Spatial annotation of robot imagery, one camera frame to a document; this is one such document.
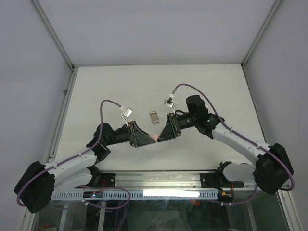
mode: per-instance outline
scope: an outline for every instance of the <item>small rectangular object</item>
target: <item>small rectangular object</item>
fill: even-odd
[[[200,197],[199,191],[185,191],[185,190],[170,190],[170,189],[145,189],[143,196],[166,196],[166,197],[185,197],[196,198]]]
[[[158,118],[156,111],[150,112],[150,117],[151,117],[152,123],[156,124],[159,122],[159,118]]]

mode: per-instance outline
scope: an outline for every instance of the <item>gray wall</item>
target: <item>gray wall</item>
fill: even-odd
[[[246,67],[265,137],[283,144],[295,170],[293,196],[306,229],[308,1],[285,0]]]
[[[0,230],[20,218],[13,188],[42,160],[69,70],[28,0],[0,3]]]

